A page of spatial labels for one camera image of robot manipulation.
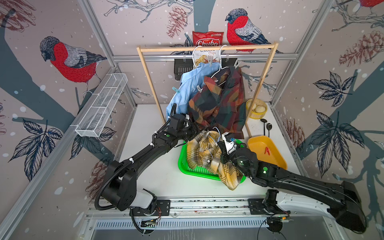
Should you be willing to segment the yellow plaid long-sleeve shirt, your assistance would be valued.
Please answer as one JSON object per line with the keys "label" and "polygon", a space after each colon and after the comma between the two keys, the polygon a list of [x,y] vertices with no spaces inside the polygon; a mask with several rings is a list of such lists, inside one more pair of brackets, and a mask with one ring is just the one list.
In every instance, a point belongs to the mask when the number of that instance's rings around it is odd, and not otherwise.
{"label": "yellow plaid long-sleeve shirt", "polygon": [[187,143],[188,166],[193,170],[197,167],[204,168],[209,173],[217,175],[220,181],[233,191],[241,183],[244,175],[231,162],[226,164],[222,164],[221,161],[212,162],[209,136],[210,131],[202,131]]}

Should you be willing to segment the light blue wire hanger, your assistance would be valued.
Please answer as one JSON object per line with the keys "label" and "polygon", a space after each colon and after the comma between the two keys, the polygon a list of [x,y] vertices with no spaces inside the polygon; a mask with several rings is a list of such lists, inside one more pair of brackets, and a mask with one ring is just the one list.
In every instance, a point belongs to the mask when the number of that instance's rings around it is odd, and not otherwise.
{"label": "light blue wire hanger", "polygon": [[223,154],[226,154],[225,143],[223,142],[221,132],[217,127],[214,127],[212,131],[210,131],[210,147],[209,153],[213,161],[220,161],[222,159]]}

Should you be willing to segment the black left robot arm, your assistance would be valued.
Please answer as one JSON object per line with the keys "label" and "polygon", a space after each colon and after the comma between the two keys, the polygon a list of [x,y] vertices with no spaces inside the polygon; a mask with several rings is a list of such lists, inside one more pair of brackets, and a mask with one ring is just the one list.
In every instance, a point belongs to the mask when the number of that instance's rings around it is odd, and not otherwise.
{"label": "black left robot arm", "polygon": [[137,189],[137,179],[155,160],[178,147],[178,142],[194,139],[201,130],[184,114],[176,113],[173,104],[166,123],[152,135],[152,141],[136,155],[109,164],[103,183],[96,193],[94,205],[98,211],[141,208],[148,214],[157,208],[157,196],[148,190]]}

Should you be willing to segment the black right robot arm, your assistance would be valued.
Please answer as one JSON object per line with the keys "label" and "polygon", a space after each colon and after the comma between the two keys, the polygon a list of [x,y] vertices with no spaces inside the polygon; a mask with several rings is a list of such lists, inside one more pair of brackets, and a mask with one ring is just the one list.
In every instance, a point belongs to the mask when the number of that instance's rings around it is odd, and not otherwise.
{"label": "black right robot arm", "polygon": [[326,212],[336,222],[357,234],[367,229],[367,219],[362,209],[360,195],[355,185],[326,183],[294,174],[274,164],[258,160],[257,154],[245,147],[227,141],[219,142],[225,163],[234,165],[245,177],[265,188],[288,190],[309,197],[328,206]]}

